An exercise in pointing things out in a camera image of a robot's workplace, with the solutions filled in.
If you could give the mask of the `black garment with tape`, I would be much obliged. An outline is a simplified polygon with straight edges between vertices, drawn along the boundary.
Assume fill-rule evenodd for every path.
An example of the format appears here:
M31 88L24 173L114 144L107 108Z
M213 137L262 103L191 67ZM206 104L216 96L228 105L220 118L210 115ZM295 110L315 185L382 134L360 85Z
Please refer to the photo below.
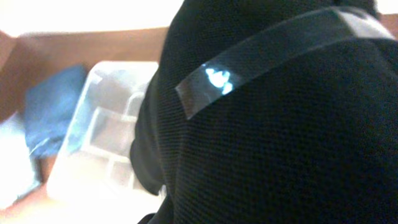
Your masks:
M397 41L374 1L184 1L130 150L143 223L396 223Z

